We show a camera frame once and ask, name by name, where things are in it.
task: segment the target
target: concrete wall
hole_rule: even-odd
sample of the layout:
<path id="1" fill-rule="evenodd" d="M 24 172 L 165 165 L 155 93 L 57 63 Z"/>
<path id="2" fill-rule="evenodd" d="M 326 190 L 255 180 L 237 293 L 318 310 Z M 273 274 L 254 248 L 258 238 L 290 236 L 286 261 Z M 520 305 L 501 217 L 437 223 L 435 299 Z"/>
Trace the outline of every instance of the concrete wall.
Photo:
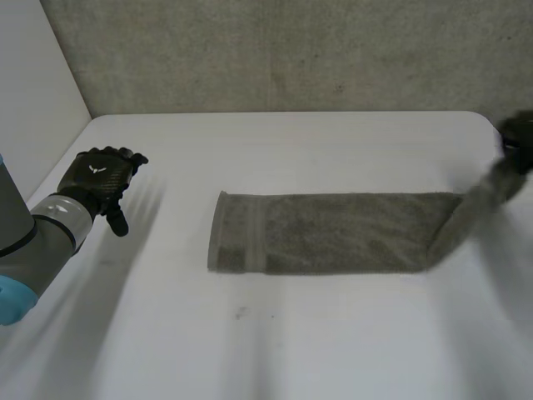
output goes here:
<path id="1" fill-rule="evenodd" d="M 533 106 L 531 0 L 42 0 L 94 117 Z"/>
<path id="2" fill-rule="evenodd" d="M 38 0 L 2 0 L 0 153 L 25 199 L 89 121 Z"/>

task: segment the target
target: gray wall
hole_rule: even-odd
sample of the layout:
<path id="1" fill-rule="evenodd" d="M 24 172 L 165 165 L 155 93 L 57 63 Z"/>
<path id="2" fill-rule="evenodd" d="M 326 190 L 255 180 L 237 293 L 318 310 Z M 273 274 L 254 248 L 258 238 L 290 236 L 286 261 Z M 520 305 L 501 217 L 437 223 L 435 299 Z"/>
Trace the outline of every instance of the gray wall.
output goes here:
<path id="1" fill-rule="evenodd" d="M 533 108 L 531 0 L 42 0 L 94 117 Z"/>

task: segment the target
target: white tabletop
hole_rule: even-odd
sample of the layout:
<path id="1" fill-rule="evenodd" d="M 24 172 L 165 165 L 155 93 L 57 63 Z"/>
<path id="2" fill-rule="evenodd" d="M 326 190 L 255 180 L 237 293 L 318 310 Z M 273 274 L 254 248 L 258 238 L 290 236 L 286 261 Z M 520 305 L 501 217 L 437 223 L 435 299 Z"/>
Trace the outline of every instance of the white tabletop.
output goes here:
<path id="1" fill-rule="evenodd" d="M 0 398 L 531 398 L 531 246 L 513 239 L 491 257 L 486 245 L 533 237 L 529 188 L 492 237 L 427 274 L 207 271 L 221 190 L 460 191 L 494 159 L 494 135 L 470 112 L 97 118 L 30 205 L 78 152 L 128 147 L 150 159 L 123 201 L 130 234 L 100 218 L 39 304 L 0 331 Z"/>

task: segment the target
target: gray towel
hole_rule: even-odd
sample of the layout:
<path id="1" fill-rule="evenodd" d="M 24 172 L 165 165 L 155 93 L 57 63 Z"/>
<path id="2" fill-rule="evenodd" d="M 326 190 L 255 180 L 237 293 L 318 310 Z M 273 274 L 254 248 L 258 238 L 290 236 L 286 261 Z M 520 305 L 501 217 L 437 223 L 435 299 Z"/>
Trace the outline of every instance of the gray towel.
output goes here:
<path id="1" fill-rule="evenodd" d="M 465 194 L 222 192 L 207 266 L 220 273 L 416 273 L 450 254 L 525 181 L 502 159 Z"/>

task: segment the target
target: gloved robotic hand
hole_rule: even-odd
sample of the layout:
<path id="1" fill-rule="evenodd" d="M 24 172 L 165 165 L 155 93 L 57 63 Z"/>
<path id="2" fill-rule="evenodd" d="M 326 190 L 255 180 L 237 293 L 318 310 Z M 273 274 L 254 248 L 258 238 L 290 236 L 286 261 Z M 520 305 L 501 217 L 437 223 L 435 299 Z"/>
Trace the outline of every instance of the gloved robotic hand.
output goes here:
<path id="1" fill-rule="evenodd" d="M 80 202 L 93 220 L 105 215 L 113 232 L 125 236 L 128 225 L 118 202 L 138 168 L 146 163 L 142 154 L 124 147 L 80 152 L 59 183 L 57 194 Z"/>

